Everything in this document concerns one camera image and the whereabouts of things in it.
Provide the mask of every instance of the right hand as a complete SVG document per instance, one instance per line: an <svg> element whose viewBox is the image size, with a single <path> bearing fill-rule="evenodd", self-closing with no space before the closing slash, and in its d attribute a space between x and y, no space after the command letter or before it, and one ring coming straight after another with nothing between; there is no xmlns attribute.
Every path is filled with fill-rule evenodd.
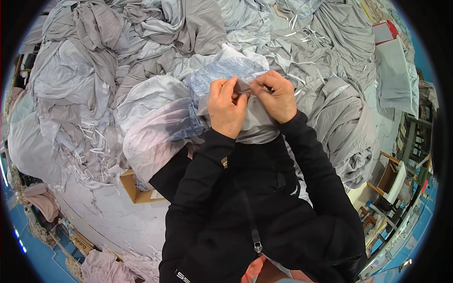
<svg viewBox="0 0 453 283"><path fill-rule="evenodd" d="M293 84L276 71L269 71L252 80L250 90L266 107L267 112L280 124L286 123L297 114ZM271 87L271 93L264 86Z"/></svg>

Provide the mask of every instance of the hand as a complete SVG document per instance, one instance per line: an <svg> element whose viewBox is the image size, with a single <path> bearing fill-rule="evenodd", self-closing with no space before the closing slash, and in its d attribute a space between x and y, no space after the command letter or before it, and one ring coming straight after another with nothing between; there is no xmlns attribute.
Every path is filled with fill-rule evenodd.
<svg viewBox="0 0 453 283"><path fill-rule="evenodd" d="M250 89L266 107L267 112L280 124L286 123L297 114L293 84L276 71L269 71L251 81ZM264 86L272 87L271 93Z"/></svg>
<svg viewBox="0 0 453 283"><path fill-rule="evenodd" d="M218 133L235 139L246 117L249 93L238 96L233 92L237 76L229 80L211 82L207 110L211 117L211 127Z"/></svg>

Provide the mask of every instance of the black jacket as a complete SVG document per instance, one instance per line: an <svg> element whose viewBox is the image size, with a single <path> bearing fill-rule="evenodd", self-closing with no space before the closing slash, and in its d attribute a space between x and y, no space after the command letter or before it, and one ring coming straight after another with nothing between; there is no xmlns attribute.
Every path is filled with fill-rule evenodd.
<svg viewBox="0 0 453 283"><path fill-rule="evenodd" d="M306 122L298 112L280 131L304 174L313 208L298 192L290 195L297 179L282 135L257 145L206 132L166 215L161 283L240 282L257 257L241 190L267 257L318 282L354 282L366 262L362 224Z"/></svg>

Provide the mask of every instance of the person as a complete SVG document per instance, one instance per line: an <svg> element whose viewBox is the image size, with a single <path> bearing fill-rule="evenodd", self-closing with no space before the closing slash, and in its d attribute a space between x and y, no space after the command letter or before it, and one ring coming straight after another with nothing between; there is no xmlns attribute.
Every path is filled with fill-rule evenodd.
<svg viewBox="0 0 453 283"><path fill-rule="evenodd" d="M234 93L236 82L211 83L212 127L167 197L159 281L269 282L266 266L272 263L299 271L306 281L354 282L366 262L362 223L307 116L296 108L294 86L275 71L250 82L280 134L266 144L241 144L235 138L250 94ZM285 140L313 207L298 198ZM255 275L255 266L261 275L247 277L246 271ZM285 274L275 279L290 277Z"/></svg>

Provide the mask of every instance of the light blue fabric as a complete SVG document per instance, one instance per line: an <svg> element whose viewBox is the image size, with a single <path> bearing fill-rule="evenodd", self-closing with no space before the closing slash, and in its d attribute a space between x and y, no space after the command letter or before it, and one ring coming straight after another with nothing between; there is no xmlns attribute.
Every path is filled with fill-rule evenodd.
<svg viewBox="0 0 453 283"><path fill-rule="evenodd" d="M189 106L191 128L181 130L172 136L172 141L201 135L205 127L197 117L198 101L201 97L209 94L212 81L218 79L230 79L233 76L247 78L266 69L260 64L248 58L236 57L223 61L210 63L198 70L195 74L184 79L187 85L192 103Z"/></svg>
<svg viewBox="0 0 453 283"><path fill-rule="evenodd" d="M276 281L275 283L301 283L301 282L308 282L308 281L301 281L301 280L292 279L292 278L283 278L283 279L280 279L279 281Z"/></svg>

